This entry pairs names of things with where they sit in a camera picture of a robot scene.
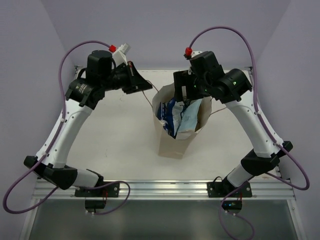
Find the blue white snack bag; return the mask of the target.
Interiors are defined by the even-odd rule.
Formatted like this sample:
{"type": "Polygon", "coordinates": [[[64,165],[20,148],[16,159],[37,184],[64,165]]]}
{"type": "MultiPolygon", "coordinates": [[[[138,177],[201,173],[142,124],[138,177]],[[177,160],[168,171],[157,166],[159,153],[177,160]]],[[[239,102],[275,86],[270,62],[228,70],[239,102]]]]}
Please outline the blue white snack bag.
{"type": "Polygon", "coordinates": [[[162,123],[164,131],[174,139],[185,108],[184,102],[176,101],[174,97],[168,102],[159,104],[156,117],[162,123]]]}

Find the light blue snack bag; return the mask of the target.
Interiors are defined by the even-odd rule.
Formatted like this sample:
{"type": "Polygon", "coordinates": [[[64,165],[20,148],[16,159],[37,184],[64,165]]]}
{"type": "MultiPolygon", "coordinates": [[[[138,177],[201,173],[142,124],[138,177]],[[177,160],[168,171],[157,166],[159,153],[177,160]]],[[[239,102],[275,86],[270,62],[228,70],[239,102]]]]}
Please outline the light blue snack bag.
{"type": "Polygon", "coordinates": [[[181,121],[175,135],[176,140],[186,140],[196,132],[201,102],[201,99],[192,101],[182,112],[181,121]]]}

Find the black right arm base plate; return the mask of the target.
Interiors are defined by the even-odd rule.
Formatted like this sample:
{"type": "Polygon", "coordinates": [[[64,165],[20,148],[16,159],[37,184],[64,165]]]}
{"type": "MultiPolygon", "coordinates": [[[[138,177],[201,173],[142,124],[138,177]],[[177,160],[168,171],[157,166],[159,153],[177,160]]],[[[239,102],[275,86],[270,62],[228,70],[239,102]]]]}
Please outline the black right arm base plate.
{"type": "Polygon", "coordinates": [[[209,198],[224,198],[229,193],[232,193],[230,198],[251,198],[253,196],[251,185],[248,181],[243,184],[243,187],[235,191],[237,188],[227,182],[209,181],[206,183],[207,194],[209,198]]]}

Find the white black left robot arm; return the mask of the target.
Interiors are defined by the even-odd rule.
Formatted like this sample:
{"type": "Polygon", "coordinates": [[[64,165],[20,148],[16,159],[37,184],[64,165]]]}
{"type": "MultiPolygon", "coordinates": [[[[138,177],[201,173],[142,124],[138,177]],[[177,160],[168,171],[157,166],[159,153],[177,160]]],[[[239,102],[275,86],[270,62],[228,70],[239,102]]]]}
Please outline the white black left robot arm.
{"type": "Polygon", "coordinates": [[[92,170],[67,166],[67,158],[82,125],[105,97],[107,91],[121,89],[133,94],[152,89],[125,55],[95,50],[87,58],[85,77],[73,80],[65,93],[64,108],[44,145],[23,164],[40,178],[62,190],[71,186],[94,188],[103,177],[92,170]]]}

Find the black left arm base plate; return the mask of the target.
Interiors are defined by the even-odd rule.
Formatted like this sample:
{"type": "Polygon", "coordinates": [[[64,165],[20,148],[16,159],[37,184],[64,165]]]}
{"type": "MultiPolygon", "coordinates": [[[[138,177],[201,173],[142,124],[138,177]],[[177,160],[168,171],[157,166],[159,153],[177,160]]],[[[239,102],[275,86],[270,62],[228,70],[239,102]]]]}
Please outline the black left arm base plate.
{"type": "Polygon", "coordinates": [[[100,189],[86,189],[78,188],[75,190],[74,196],[79,198],[117,198],[120,191],[119,182],[107,181],[104,184],[108,184],[100,189]]]}

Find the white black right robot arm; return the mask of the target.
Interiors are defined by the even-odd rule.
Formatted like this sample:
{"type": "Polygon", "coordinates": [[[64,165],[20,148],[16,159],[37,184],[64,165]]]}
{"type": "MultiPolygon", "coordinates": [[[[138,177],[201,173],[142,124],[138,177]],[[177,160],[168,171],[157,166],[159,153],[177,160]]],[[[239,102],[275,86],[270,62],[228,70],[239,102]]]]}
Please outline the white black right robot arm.
{"type": "Polygon", "coordinates": [[[253,149],[213,189],[227,195],[250,179],[273,170],[280,158],[293,149],[290,141],[284,141],[272,132],[266,133],[259,117],[265,115],[254,109],[254,91],[245,73],[237,68],[224,72],[212,51],[192,51],[184,54],[190,62],[188,70],[173,74],[174,96],[178,101],[193,101],[212,97],[230,110],[248,136],[253,149]]]}

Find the brown paper bag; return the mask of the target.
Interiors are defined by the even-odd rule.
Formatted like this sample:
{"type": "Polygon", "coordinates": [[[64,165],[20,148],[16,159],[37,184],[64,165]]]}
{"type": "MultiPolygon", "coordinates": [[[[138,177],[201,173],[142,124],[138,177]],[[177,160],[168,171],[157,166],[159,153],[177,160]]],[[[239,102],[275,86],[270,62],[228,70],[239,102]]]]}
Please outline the brown paper bag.
{"type": "Polygon", "coordinates": [[[188,146],[204,128],[212,113],[209,97],[178,101],[174,84],[163,86],[153,97],[153,123],[161,157],[182,159],[188,146]]]}

